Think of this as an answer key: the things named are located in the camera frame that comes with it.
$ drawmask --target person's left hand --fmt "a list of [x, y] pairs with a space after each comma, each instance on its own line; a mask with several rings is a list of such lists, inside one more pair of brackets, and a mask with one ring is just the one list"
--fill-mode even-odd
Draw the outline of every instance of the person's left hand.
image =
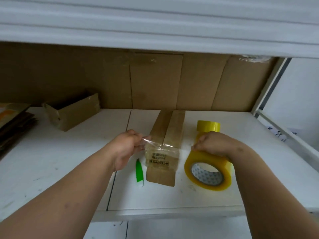
[[112, 141], [105, 145], [101, 150], [105, 150], [111, 153], [114, 158], [114, 171], [123, 169], [129, 158], [144, 150], [146, 141], [143, 140], [143, 136], [134, 130], [128, 130], [117, 135]]

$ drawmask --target green object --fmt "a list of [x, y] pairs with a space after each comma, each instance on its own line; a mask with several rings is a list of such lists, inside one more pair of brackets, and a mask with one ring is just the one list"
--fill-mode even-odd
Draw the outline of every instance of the green object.
[[136, 182], [138, 183], [138, 186], [140, 187], [144, 186], [143, 169], [139, 159], [136, 160], [135, 172], [136, 172]]

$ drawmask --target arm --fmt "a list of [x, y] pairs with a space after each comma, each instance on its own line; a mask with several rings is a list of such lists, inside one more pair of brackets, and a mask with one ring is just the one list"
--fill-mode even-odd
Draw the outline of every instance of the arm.
[[83, 238], [114, 171], [143, 149], [133, 130], [118, 135], [0, 223], [1, 238]]
[[254, 239], [319, 238], [317, 223], [253, 149], [218, 132], [203, 135], [192, 149], [233, 163]]

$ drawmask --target white wall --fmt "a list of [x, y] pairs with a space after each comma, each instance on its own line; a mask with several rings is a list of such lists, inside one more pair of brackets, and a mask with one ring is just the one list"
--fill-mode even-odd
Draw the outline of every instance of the white wall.
[[319, 149], [319, 59], [293, 58], [263, 111]]

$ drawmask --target orange label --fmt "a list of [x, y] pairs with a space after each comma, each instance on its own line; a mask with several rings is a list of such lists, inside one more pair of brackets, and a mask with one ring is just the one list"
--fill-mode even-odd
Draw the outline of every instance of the orange label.
[[2, 118], [4, 118], [5, 116], [12, 115], [14, 112], [14, 110], [4, 110], [0, 113], [0, 120], [2, 120]]

